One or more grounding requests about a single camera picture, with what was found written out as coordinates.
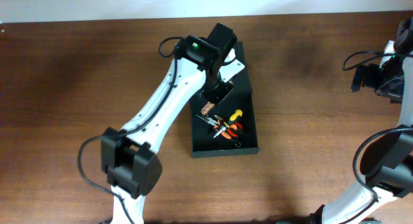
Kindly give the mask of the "orange socket rail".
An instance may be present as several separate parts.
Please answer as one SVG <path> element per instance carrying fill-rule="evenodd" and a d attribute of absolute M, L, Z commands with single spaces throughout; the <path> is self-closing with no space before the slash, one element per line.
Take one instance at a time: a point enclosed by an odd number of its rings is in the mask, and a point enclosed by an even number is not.
<path fill-rule="evenodd" d="M 201 109 L 201 115 L 202 116 L 207 116 L 208 113 L 215 107 L 215 104 L 211 103 L 211 102 L 207 102 L 203 108 Z"/>

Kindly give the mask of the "small orange pliers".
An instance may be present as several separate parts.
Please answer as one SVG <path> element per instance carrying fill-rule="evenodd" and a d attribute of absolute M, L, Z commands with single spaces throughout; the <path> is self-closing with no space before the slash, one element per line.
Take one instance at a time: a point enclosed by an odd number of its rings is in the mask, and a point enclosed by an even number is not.
<path fill-rule="evenodd" d="M 229 127 L 225 125 L 224 119 L 219 115 L 214 115 L 217 119 L 218 125 L 214 127 L 216 133 L 214 137 L 223 136 L 226 139 L 237 139 L 243 135 L 243 126 L 242 124 L 235 122 Z"/>

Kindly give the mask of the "orange black long-nose pliers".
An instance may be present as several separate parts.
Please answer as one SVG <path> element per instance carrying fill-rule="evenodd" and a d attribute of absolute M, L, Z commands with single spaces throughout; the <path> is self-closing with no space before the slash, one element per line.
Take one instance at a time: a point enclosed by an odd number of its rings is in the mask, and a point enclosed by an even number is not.
<path fill-rule="evenodd" d="M 203 121 L 205 121 L 206 123 L 208 123 L 209 125 L 216 127 L 218 125 L 217 119 L 216 118 L 212 118 L 212 117 L 208 117 L 208 116 L 200 116 L 200 115 L 196 115 L 197 117 L 199 117 L 200 119 L 202 119 Z"/>

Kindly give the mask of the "yellow black screwdriver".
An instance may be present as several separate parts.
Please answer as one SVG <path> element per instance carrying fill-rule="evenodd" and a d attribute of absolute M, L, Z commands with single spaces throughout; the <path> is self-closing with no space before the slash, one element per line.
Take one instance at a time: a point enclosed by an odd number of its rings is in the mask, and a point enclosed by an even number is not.
<path fill-rule="evenodd" d="M 243 111 L 240 109 L 235 110 L 235 112 L 225 121 L 221 121 L 221 125 L 218 128 L 218 131 L 215 133 L 214 138 L 218 137 L 223 132 L 226 132 L 231 125 L 239 121 L 243 115 Z"/>

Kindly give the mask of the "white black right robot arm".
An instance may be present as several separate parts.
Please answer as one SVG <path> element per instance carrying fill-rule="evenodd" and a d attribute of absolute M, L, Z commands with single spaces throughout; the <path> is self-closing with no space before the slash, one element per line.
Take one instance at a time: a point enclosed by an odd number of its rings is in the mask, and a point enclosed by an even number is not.
<path fill-rule="evenodd" d="M 384 51 L 372 52 L 351 68 L 351 89 L 374 90 L 375 95 L 401 104 L 398 125 L 368 137 L 352 160 L 355 182 L 335 201 L 320 206 L 307 223 L 368 223 L 383 205 L 412 193 L 412 19 L 399 23 L 396 38 Z"/>

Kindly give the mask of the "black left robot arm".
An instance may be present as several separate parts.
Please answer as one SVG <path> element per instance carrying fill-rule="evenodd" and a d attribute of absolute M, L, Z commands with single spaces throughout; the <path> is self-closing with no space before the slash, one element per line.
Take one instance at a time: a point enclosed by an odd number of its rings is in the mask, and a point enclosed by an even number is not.
<path fill-rule="evenodd" d="M 168 129 L 195 95 L 218 105 L 230 79 L 244 68 L 234 52 L 237 36 L 221 23 L 208 37 L 187 36 L 174 47 L 165 78 L 145 106 L 121 130 L 101 137 L 101 168 L 114 197 L 111 223 L 142 223 L 146 195 L 162 173 L 157 153 Z"/>

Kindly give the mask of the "black open box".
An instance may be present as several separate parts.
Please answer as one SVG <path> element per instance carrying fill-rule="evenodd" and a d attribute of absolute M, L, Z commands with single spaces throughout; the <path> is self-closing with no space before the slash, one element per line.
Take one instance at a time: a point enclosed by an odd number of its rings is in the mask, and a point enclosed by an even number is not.
<path fill-rule="evenodd" d="M 207 101 L 200 100 L 200 93 L 190 98 L 190 114 L 192 126 L 192 153 L 193 158 L 209 158 L 219 156 L 240 156 L 257 154 L 259 151 L 257 141 L 256 122 L 252 102 L 252 86 L 248 76 L 248 69 L 244 68 L 235 75 L 231 82 L 233 90 L 219 105 L 216 105 L 208 115 L 215 114 L 222 118 L 230 117 L 235 110 L 243 111 L 240 123 L 244 134 L 237 140 L 227 140 L 222 136 L 214 138 L 215 130 L 196 115 L 201 115 L 201 109 Z"/>

